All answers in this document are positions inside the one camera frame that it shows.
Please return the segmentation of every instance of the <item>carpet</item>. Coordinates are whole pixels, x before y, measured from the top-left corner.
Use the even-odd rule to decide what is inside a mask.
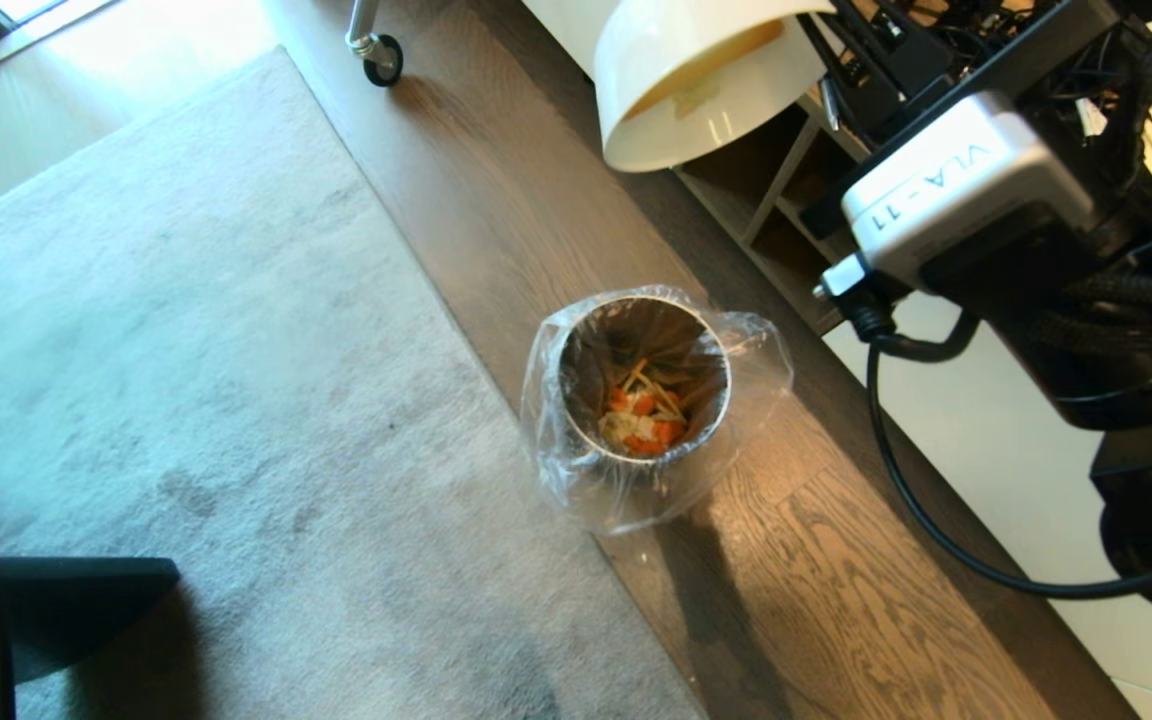
[[[698,717],[530,482],[283,51],[1,197],[0,553],[183,574],[20,717]]]

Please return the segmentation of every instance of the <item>plastic bag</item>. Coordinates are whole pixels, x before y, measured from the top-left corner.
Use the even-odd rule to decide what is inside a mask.
[[[636,367],[657,391],[670,388],[685,416],[685,433],[664,455],[627,450],[604,419],[613,388],[632,381]],[[673,518],[721,482],[741,444],[790,395],[793,377],[771,320],[712,313],[677,288],[564,306],[536,332],[522,386],[522,427],[544,495],[597,533]]]

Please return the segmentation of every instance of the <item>caster wheel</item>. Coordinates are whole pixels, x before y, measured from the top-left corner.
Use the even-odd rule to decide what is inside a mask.
[[[362,61],[362,71],[366,74],[367,79],[371,81],[371,85],[377,85],[380,88],[388,88],[397,82],[399,77],[403,74],[403,50],[401,45],[397,45],[397,40],[387,35],[377,36],[378,41],[388,47],[389,52],[394,54],[393,67],[384,67],[384,65],[372,63],[371,60]]]

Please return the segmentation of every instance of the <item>metal leg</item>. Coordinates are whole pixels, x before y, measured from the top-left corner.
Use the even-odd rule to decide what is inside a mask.
[[[389,86],[397,82],[403,71],[403,51],[393,37],[372,32],[379,6],[380,0],[353,1],[344,44],[353,54],[362,59],[367,79],[379,86]]]
[[[15,682],[91,655],[177,579],[174,562],[160,558],[0,558]]]

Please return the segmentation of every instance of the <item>wooden floor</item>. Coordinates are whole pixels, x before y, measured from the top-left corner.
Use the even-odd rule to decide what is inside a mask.
[[[343,50],[344,0],[197,6],[122,0],[0,67],[0,194],[281,41],[515,407],[540,319],[590,293],[667,283],[780,325],[795,397],[727,483],[676,523],[602,541],[711,715],[1132,715],[1046,602],[914,526],[858,384],[677,179],[605,167],[593,90],[524,6],[386,3],[378,29],[407,55],[389,91]],[[1015,570],[897,447],[948,532]]]

